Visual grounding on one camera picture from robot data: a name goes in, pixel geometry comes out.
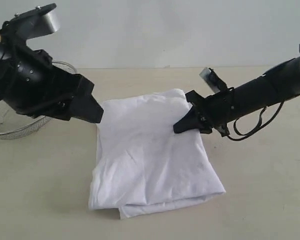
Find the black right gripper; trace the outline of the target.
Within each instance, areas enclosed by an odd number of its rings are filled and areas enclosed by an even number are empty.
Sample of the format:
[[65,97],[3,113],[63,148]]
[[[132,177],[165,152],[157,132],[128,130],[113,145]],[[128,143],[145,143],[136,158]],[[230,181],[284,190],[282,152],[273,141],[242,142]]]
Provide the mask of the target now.
[[181,134],[197,129],[201,134],[211,134],[215,129],[220,134],[229,134],[227,124],[234,105],[234,93],[233,87],[208,97],[201,96],[195,90],[187,92],[185,97],[192,107],[173,125],[173,132]]

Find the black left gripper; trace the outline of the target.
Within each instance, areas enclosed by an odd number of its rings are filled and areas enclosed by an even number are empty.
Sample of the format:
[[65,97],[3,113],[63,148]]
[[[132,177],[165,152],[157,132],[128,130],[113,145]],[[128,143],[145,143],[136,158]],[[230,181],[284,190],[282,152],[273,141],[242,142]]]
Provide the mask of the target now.
[[94,87],[83,75],[53,65],[43,50],[0,42],[0,101],[19,115],[100,123],[104,110]]

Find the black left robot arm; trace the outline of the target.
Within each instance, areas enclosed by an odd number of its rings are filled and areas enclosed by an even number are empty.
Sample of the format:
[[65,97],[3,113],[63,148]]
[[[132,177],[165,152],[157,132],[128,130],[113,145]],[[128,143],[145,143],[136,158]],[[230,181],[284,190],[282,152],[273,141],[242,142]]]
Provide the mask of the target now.
[[29,32],[0,30],[0,101],[17,114],[101,122],[104,110],[92,95],[94,84],[53,64],[44,50],[27,46]]

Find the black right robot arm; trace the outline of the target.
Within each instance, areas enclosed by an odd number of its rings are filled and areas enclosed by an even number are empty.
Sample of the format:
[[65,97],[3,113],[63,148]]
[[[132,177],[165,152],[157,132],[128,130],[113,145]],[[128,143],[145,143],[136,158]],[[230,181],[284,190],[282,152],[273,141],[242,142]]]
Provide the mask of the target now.
[[192,107],[173,125],[173,131],[180,134],[198,129],[202,134],[210,134],[216,129],[225,137],[229,133],[227,123],[300,96],[300,56],[235,88],[228,87],[212,68],[204,68],[200,77],[214,94],[202,97],[194,90],[187,92],[186,100]]

